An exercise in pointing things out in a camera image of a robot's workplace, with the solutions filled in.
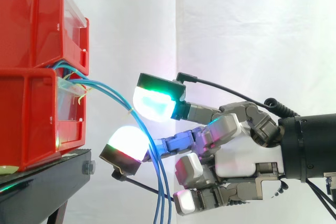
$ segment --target red plastic bin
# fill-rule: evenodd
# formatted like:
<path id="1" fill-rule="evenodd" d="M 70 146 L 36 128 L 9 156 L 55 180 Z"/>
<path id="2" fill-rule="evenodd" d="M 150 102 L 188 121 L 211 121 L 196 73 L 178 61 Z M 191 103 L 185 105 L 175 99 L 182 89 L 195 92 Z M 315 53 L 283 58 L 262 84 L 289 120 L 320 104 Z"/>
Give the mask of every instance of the red plastic bin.
<path id="1" fill-rule="evenodd" d="M 89 74 L 89 21 L 73 0 L 0 0 L 0 68 L 66 60 Z"/>
<path id="2" fill-rule="evenodd" d="M 48 68 L 0 69 L 0 173 L 23 171 L 84 145 L 86 97 L 70 104 L 76 117 L 64 120 L 58 78 Z"/>

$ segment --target black cable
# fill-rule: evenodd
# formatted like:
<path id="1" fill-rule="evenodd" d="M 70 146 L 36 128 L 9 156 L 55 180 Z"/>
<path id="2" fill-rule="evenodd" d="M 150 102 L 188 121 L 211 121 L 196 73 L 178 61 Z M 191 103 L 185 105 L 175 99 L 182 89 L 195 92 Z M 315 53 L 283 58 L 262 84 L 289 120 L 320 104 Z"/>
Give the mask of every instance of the black cable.
<path id="1" fill-rule="evenodd" d="M 265 104 L 262 104 L 261 102 L 257 102 L 257 101 L 255 101 L 255 100 L 253 100 L 252 98 L 247 97 L 247 96 L 245 96 L 245 95 L 243 95 L 243 94 L 241 94 L 241 93 L 239 93 L 239 92 L 237 92 L 237 91 L 234 91 L 234 90 L 229 89 L 229 88 L 227 88 L 227 87 L 225 87 L 225 86 L 222 86 L 222 85 L 213 83 L 213 82 L 211 82 L 211 81 L 206 81 L 206 80 L 202 80 L 202 79 L 197 79 L 197 82 L 199 82 L 199 83 L 203 83 L 203 84 L 208 85 L 208 86 L 212 86 L 212 87 L 214 87 L 214 88 L 218 88 L 218 89 L 224 90 L 224 91 L 229 92 L 229 93 L 231 93 L 231 94 L 234 94 L 234 95 L 236 95 L 236 96 L 238 96 L 238 97 L 240 97 L 240 98 L 242 98 L 242 99 L 244 99 L 244 100 L 246 100 L 246 101 L 253 102 L 253 103 L 255 103 L 256 105 L 258 105 L 258 106 L 260 106 L 260 107 L 262 107 L 262 108 L 265 108 L 265 109 L 267 109 L 267 110 L 271 108 L 270 106 L 265 105 Z"/>
<path id="2" fill-rule="evenodd" d="M 310 186 L 310 188 L 320 194 L 334 209 L 336 209 L 336 204 L 331 198 L 328 197 L 320 188 L 318 188 L 313 182 L 306 178 L 306 183 Z"/>
<path id="3" fill-rule="evenodd" d="M 279 176 L 279 180 L 282 183 L 283 182 L 281 179 L 285 178 L 285 175 L 280 175 Z M 313 182 L 311 182 L 309 179 L 306 178 L 306 183 L 309 185 L 309 187 L 312 189 L 312 191 L 315 193 L 315 195 L 318 197 L 318 199 L 321 201 L 321 203 L 324 205 L 324 207 L 327 209 L 327 211 L 330 213 L 330 215 L 336 220 L 336 214 L 334 213 L 334 211 L 330 208 L 330 206 L 328 205 L 328 203 L 336 209 L 336 204 L 328 197 L 328 195 L 326 195 L 320 188 L 318 188 Z"/>
<path id="4" fill-rule="evenodd" d="M 221 89 L 221 90 L 224 90 L 228 93 L 231 93 L 233 95 L 236 95 L 246 101 L 249 101 L 249 102 L 253 102 L 255 103 L 256 105 L 258 105 L 259 107 L 262 107 L 266 110 L 268 110 L 269 112 L 273 113 L 274 115 L 280 117 L 280 118 L 291 118 L 293 116 L 299 116 L 298 113 L 296 113 L 295 111 L 291 110 L 290 108 L 286 107 L 285 105 L 283 105 L 282 103 L 278 102 L 276 99 L 274 98 L 268 98 L 266 99 L 266 101 L 264 103 L 261 103 L 261 102 L 257 102 L 256 100 L 253 100 L 252 98 L 250 97 L 247 97 L 246 95 L 243 95 L 237 91 L 234 91 L 232 89 L 229 89 L 225 86 L 222 86 L 222 85 L 219 85 L 219 84 L 216 84 L 216 83 L 213 83 L 211 81 L 206 81 L 206 80 L 202 80 L 202 79 L 199 79 L 198 77 L 196 76 L 192 76 L 190 74 L 187 74 L 187 73 L 178 73 L 177 74 L 177 77 L 176 77 L 176 80 L 181 82 L 182 84 L 187 81 L 187 82 L 193 82 L 193 83 L 203 83 L 205 85 L 208 85 L 208 86 L 211 86 L 211 87 L 214 87 L 214 88 L 218 88 L 218 89 Z"/>
<path id="5" fill-rule="evenodd" d="M 313 190 L 313 192 L 315 193 L 315 195 L 318 197 L 318 199 L 321 201 L 321 203 L 324 205 L 324 207 L 327 209 L 327 211 L 330 213 L 330 215 L 336 220 L 336 214 L 334 213 L 334 211 L 329 207 L 329 205 L 327 204 L 327 202 L 322 198 L 322 196 L 315 191 L 312 187 L 311 189 Z"/>
<path id="6" fill-rule="evenodd" d="M 131 179 L 131 178 L 126 177 L 126 178 L 125 178 L 125 181 L 127 181 L 127 182 L 129 182 L 129 183 L 132 183 L 132 184 L 134 184 L 134 185 L 136 185 L 136 186 L 140 186 L 141 188 L 146 189 L 146 190 L 148 190 L 148 191 L 151 191 L 152 193 L 159 194 L 159 191 L 158 191 L 158 190 L 155 190 L 154 188 L 149 187 L 149 186 L 147 186 L 147 185 L 144 185 L 144 184 L 142 184 L 142 183 L 140 183 L 140 182 L 138 182 L 138 181 L 135 181 L 135 180 L 133 180 L 133 179 Z"/>

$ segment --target cable bundle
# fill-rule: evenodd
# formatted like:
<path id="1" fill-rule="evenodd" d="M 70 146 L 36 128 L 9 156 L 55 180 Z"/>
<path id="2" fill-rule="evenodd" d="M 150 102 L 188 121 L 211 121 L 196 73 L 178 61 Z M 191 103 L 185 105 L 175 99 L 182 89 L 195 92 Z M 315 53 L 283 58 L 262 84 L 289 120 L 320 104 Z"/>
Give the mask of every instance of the cable bundle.
<path id="1" fill-rule="evenodd" d="M 154 168 L 155 168 L 155 171 L 156 171 L 156 175 L 158 177 L 157 183 L 158 183 L 158 191 L 159 192 L 158 192 L 158 197 L 157 197 L 156 211 L 155 211 L 155 216 L 154 216 L 153 223 L 155 224 L 157 222 L 157 218 L 158 218 L 159 210 L 160 210 L 160 205 L 161 205 L 160 224 L 163 224 L 163 221 L 164 221 L 165 193 L 164 193 L 164 189 L 163 189 L 163 183 L 162 183 L 162 180 L 161 180 L 161 173 L 160 173 L 160 169 L 161 169 L 163 179 L 164 179 L 164 183 L 165 183 L 166 193 L 167 193 L 168 205 L 169 205 L 168 224 L 170 224 L 171 223 L 171 215 L 172 215 L 172 201 L 171 201 L 170 192 L 169 192 L 167 175 L 166 175 L 166 172 L 164 170 L 164 167 L 163 167 L 163 164 L 162 164 L 162 161 L 161 161 L 161 157 L 159 155 L 158 149 L 155 146 L 155 143 L 153 141 L 152 136 L 149 134 L 146 126 L 144 125 L 142 120 L 139 118 L 138 114 L 133 109 L 131 104 L 120 93 L 118 93 L 116 90 L 112 89 L 111 87 L 109 87 L 108 85 L 106 85 L 102 82 L 89 80 L 84 74 L 79 72 L 76 68 L 68 65 L 65 61 L 59 61 L 52 68 L 54 70 L 59 69 L 59 68 L 63 68 L 63 69 L 67 69 L 67 70 L 72 71 L 73 73 L 75 73 L 79 77 L 81 77 L 82 79 L 72 79 L 72 80 L 68 80 L 68 81 L 70 81 L 72 83 L 83 84 L 83 85 L 92 87 L 94 89 L 97 89 L 97 90 L 103 92 L 104 94 L 108 95 L 109 97 L 111 97 L 112 99 L 117 101 L 120 105 L 122 105 L 125 109 L 127 109 L 131 113 L 131 115 L 134 117 L 134 119 L 138 123 L 140 129 L 147 135 L 147 137 L 149 139 L 149 153 L 150 153 L 150 156 L 151 156 L 151 160 L 153 161 L 153 165 L 154 165 Z"/>

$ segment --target green light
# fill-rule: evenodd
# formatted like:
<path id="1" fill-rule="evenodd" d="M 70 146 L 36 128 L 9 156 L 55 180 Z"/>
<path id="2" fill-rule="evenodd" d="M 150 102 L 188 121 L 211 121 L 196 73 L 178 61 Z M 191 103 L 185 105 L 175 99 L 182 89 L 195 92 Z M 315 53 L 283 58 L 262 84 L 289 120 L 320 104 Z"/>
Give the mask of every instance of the green light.
<path id="1" fill-rule="evenodd" d="M 6 191 L 6 190 L 12 188 L 12 187 L 15 186 L 15 185 L 17 185 L 17 183 L 16 183 L 16 184 L 12 184 L 12 185 L 10 185 L 10 186 L 6 186 L 6 187 L 0 189 L 0 193 L 2 193 L 3 191 Z"/>
<path id="2" fill-rule="evenodd" d="M 168 94 L 136 87 L 133 104 L 135 109 L 145 118 L 164 122 L 171 118 L 176 102 Z"/>
<path id="3" fill-rule="evenodd" d="M 59 137 L 58 137 L 58 132 L 57 132 L 57 136 L 56 136 L 56 150 L 58 150 L 59 147 Z"/>

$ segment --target glowing fingertip sensor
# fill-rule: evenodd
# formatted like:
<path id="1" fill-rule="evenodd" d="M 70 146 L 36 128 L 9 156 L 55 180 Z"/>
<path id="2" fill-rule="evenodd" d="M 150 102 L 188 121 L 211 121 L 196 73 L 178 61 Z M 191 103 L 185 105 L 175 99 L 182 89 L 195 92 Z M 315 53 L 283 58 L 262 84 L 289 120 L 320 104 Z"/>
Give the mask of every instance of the glowing fingertip sensor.
<path id="1" fill-rule="evenodd" d="M 142 161 L 148 151 L 149 139 L 141 129 L 134 126 L 123 126 L 117 129 L 107 144 Z"/>
<path id="2" fill-rule="evenodd" d="M 134 126 L 119 128 L 99 157 L 123 175 L 135 175 L 149 148 L 147 135 Z"/>
<path id="3" fill-rule="evenodd" d="M 185 85 L 141 73 L 133 96 L 133 105 L 143 117 L 165 122 L 173 117 L 185 94 Z"/>
<path id="4" fill-rule="evenodd" d="M 133 104 L 143 117 L 165 122 L 172 117 L 176 102 L 168 94 L 136 87 Z"/>

